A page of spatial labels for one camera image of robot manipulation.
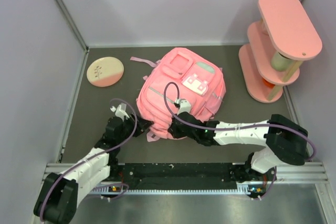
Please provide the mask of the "pink student backpack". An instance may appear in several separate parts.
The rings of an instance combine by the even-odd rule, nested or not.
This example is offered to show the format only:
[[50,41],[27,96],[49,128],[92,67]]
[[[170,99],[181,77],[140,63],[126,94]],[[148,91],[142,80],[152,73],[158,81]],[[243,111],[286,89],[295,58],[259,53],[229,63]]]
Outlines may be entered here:
[[153,70],[145,77],[136,105],[140,116],[153,122],[148,142],[172,139],[168,129],[171,114],[178,111],[176,99],[187,100],[190,114],[198,120],[208,121],[217,113],[226,93],[221,68],[187,48],[174,48],[156,62],[144,62]]

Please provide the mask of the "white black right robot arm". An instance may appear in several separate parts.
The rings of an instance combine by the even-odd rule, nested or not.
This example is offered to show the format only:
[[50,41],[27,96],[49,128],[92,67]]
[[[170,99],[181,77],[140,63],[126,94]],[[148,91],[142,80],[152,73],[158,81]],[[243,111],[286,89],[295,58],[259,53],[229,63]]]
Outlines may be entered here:
[[245,163],[245,174],[252,180],[273,167],[302,166],[308,160],[307,130],[280,114],[257,123],[232,124],[215,120],[202,122],[182,112],[173,116],[168,132],[174,138],[192,138],[204,146],[260,146],[262,149],[249,154]]

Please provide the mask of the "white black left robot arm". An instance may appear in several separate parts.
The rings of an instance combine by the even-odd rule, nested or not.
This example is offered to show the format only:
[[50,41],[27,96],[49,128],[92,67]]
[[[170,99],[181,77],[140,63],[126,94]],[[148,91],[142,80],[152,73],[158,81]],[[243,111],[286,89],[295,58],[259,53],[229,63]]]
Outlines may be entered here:
[[50,173],[41,188],[33,213],[41,221],[70,223],[81,201],[103,180],[119,177],[117,154],[126,140],[152,125],[141,117],[108,119],[105,132],[90,152],[69,169]]

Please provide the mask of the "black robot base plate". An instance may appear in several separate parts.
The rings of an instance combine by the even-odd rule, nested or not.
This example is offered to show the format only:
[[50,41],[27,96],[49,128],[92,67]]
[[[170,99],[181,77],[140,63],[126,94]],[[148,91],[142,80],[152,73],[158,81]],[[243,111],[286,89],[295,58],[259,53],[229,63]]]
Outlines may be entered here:
[[265,174],[233,163],[125,163],[114,165],[103,182],[124,182],[131,190],[236,189],[237,183],[271,181],[274,169]]

